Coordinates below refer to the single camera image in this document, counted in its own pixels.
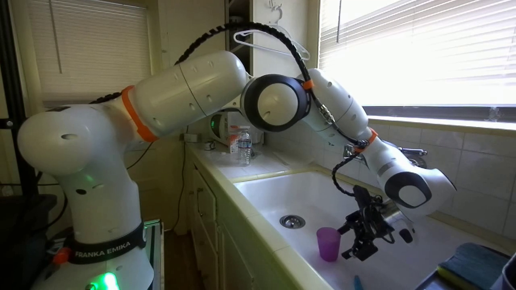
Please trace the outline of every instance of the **water bottle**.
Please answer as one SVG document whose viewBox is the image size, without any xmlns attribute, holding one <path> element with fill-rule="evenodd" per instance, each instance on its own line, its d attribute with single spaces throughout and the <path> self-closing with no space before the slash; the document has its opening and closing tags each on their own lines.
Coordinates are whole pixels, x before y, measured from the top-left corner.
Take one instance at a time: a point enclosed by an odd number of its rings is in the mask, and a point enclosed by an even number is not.
<svg viewBox="0 0 516 290">
<path fill-rule="evenodd" d="M 251 158 L 252 140 L 249 135 L 249 126 L 240 126 L 238 134 L 238 163 L 240 166 L 248 166 Z"/>
</svg>

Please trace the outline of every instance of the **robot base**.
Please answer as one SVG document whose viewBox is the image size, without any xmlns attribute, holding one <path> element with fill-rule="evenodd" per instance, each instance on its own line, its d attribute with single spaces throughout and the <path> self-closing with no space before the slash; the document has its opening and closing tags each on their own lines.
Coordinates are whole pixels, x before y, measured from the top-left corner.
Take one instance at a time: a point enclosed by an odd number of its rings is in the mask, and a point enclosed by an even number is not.
<svg viewBox="0 0 516 290">
<path fill-rule="evenodd" d="M 96 290 L 146 290 L 153 278 L 145 249 L 134 248 L 114 259 L 86 265 L 65 263 L 45 269 L 32 290 L 83 290 L 106 273 L 113 273 L 118 287 L 99 285 Z"/>
</svg>

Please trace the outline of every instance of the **green light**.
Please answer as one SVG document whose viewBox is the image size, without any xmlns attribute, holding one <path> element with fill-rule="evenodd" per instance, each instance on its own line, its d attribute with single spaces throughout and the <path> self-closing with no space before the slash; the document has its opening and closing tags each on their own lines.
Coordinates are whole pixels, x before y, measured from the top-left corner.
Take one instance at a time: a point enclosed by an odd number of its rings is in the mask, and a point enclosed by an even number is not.
<svg viewBox="0 0 516 290">
<path fill-rule="evenodd" d="M 120 288 L 118 288 L 117 277 L 113 273 L 106 273 L 103 282 L 106 286 L 106 290 L 120 290 Z"/>
</svg>

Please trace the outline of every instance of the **sink drain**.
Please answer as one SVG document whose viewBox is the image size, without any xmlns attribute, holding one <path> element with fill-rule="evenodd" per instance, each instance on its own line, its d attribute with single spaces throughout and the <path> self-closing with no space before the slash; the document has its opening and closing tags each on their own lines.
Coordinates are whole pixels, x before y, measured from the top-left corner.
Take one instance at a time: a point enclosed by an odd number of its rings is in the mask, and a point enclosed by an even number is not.
<svg viewBox="0 0 516 290">
<path fill-rule="evenodd" d="M 287 215 L 280 218 L 280 224 L 288 229 L 300 229 L 306 222 L 300 216 Z"/>
</svg>

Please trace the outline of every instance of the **bright window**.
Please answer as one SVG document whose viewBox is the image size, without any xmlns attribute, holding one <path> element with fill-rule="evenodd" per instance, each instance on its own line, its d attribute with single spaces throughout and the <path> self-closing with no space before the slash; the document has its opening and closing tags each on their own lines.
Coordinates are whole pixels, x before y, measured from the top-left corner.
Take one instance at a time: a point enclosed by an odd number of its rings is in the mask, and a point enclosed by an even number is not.
<svg viewBox="0 0 516 290">
<path fill-rule="evenodd" d="M 320 13 L 319 67 L 362 105 L 516 105 L 515 0 L 321 0 Z"/>
<path fill-rule="evenodd" d="M 99 0 L 28 2 L 44 101 L 91 101 L 151 74 L 145 7 Z"/>
</svg>

